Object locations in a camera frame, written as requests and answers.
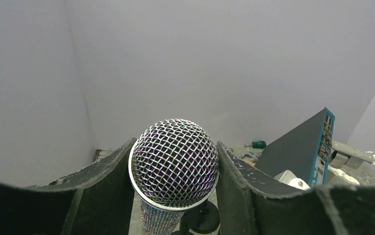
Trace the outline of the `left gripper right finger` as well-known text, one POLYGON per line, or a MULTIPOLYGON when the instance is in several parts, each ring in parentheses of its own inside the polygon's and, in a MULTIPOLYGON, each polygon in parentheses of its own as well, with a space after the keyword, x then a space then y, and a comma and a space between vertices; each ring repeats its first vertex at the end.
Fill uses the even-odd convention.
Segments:
POLYGON ((375 235, 375 187, 281 183, 217 143, 224 235, 375 235))

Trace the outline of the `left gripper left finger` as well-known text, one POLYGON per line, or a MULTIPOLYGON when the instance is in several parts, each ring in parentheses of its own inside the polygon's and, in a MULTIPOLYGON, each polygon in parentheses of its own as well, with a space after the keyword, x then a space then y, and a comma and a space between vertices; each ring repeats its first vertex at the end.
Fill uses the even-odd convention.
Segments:
POLYGON ((126 235, 134 189, 128 159, 135 139, 44 186, 0 183, 0 235, 126 235))

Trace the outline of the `tall black round-base stand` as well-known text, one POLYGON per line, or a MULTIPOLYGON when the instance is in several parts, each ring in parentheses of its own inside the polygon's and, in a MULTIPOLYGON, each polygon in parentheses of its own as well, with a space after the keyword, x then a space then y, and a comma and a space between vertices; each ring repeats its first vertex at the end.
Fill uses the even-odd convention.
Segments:
POLYGON ((179 229, 172 235, 192 235, 194 231, 201 235, 215 232, 220 225, 220 216, 217 206, 205 200, 199 206, 187 211, 181 218, 179 229))

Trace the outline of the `grey-headed tan microphone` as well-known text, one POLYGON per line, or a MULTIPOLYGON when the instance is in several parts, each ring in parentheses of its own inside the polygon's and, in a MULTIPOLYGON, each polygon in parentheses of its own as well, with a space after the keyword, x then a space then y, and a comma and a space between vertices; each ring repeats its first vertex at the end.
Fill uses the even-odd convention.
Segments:
POLYGON ((141 233, 170 235, 186 212, 214 192, 219 177, 217 147, 195 122, 161 120, 132 146, 128 174, 141 201, 141 233))

